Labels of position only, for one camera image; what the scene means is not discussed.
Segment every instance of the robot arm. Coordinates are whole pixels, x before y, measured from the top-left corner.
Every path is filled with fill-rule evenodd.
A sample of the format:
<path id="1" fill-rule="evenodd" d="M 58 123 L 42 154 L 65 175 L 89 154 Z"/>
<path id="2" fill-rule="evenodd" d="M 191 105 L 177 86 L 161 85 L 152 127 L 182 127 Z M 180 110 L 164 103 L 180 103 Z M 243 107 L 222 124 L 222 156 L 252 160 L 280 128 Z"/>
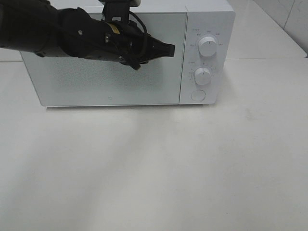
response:
<path id="1" fill-rule="evenodd" d="M 140 0 L 99 1 L 104 4 L 101 21 L 81 8 L 57 10 L 48 0 L 0 0 L 0 47 L 40 57 L 120 62 L 135 70 L 150 60 L 174 56 L 174 45 L 149 35 L 140 18 L 129 11 Z"/>

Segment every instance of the white countertop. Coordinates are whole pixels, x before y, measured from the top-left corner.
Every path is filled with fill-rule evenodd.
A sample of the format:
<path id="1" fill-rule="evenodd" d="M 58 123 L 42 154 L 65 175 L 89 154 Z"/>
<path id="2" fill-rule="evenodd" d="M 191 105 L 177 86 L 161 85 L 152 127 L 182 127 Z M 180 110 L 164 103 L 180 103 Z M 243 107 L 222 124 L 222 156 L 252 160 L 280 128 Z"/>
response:
<path id="1" fill-rule="evenodd" d="M 228 60 L 217 104 L 46 109 L 0 64 L 0 230 L 308 226 L 308 60 Z"/>
<path id="2" fill-rule="evenodd" d="M 229 0 L 229 3 L 236 19 L 227 59 L 307 56 L 253 0 Z M 0 62 L 21 60 L 19 52 L 0 49 Z"/>

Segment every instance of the white microwave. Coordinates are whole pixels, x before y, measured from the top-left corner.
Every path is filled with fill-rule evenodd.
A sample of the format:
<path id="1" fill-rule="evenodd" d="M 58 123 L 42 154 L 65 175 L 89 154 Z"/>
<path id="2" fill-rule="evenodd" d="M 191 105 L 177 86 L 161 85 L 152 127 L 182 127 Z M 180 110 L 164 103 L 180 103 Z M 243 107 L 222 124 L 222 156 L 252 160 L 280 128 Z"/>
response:
<path id="1" fill-rule="evenodd" d="M 102 17 L 97 0 L 51 0 Z M 148 33 L 175 45 L 173 58 L 138 71 L 113 62 L 40 58 L 21 52 L 40 103 L 47 107 L 215 103 L 235 12 L 226 0 L 142 0 L 132 8 Z"/>

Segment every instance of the black cable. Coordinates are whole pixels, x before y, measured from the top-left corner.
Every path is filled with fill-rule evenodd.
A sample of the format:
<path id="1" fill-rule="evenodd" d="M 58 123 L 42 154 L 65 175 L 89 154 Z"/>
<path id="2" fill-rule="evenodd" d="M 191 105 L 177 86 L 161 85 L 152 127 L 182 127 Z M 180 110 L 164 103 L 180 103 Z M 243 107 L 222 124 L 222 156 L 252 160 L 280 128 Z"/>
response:
<path id="1" fill-rule="evenodd" d="M 145 24 L 143 23 L 143 21 L 134 12 L 130 11 L 129 13 L 140 23 L 140 25 L 142 26 L 142 28 L 144 30 L 144 41 L 143 41 L 142 50 L 138 55 L 136 55 L 137 58 L 140 58 L 146 52 L 146 48 L 147 48 L 147 45 L 148 45 L 148 30 L 147 30 Z"/>

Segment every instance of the timer knob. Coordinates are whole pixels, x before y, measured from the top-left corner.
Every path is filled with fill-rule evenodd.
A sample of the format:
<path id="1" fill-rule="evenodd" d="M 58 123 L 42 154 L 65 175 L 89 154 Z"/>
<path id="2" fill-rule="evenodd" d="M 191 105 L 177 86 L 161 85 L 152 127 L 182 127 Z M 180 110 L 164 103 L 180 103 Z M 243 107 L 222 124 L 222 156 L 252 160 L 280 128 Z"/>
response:
<path id="1" fill-rule="evenodd" d="M 199 68 L 194 72 L 194 79 L 198 85 L 209 84 L 212 80 L 212 72 L 206 67 Z"/>
<path id="2" fill-rule="evenodd" d="M 199 41 L 199 52 L 203 57 L 211 57 L 217 52 L 217 39 L 206 36 Z"/>

